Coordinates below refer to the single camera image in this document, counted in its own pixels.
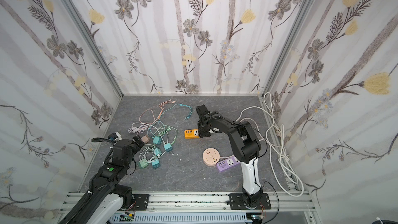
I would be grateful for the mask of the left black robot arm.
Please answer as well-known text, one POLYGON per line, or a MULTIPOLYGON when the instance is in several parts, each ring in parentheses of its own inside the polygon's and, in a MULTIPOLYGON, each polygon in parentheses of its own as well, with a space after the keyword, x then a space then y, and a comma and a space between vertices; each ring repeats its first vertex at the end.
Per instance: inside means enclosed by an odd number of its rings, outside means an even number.
POLYGON ((86 193, 60 221, 61 224, 107 224, 116 211, 130 209, 136 203, 131 187, 119 183, 127 176, 128 169, 136 167, 134 155, 145 142, 139 135, 122 139, 118 133, 108 138, 92 138, 91 142, 110 143, 110 151, 90 179, 86 193))

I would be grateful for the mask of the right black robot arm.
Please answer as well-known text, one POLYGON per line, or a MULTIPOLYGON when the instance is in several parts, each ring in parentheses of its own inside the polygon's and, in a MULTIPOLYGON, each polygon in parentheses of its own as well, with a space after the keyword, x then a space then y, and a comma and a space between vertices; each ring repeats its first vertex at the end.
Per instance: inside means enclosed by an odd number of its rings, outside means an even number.
POLYGON ((248 208, 254 208, 263 196, 258 172, 261 144, 255 129, 247 121, 232 121, 218 111, 210 112, 205 105, 197 106, 196 112, 200 138, 210 137, 212 132, 228 136, 233 155, 241 164, 243 202, 248 208))

